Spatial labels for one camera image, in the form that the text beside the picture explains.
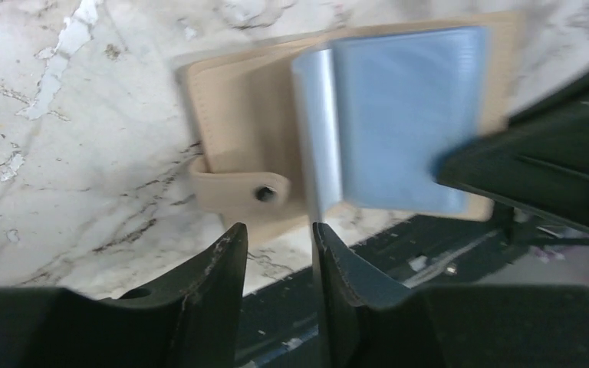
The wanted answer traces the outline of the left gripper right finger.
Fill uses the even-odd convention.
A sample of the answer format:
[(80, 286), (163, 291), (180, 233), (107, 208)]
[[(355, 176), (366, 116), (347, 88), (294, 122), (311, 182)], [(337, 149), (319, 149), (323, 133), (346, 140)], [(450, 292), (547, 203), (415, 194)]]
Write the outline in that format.
[(589, 367), (589, 287), (408, 288), (312, 226), (325, 367)]

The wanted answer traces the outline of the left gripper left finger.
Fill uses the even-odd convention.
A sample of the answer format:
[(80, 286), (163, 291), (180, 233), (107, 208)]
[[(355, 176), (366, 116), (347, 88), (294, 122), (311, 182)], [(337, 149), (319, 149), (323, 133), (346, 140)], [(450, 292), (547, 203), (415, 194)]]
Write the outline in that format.
[(117, 299), (0, 287), (0, 367), (231, 367), (247, 251), (237, 223)]

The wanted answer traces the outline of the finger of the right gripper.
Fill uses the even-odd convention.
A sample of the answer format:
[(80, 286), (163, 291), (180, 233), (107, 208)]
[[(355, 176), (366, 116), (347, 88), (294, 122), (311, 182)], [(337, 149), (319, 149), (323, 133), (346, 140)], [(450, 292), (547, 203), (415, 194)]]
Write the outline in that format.
[(445, 154), (436, 181), (589, 234), (589, 72)]

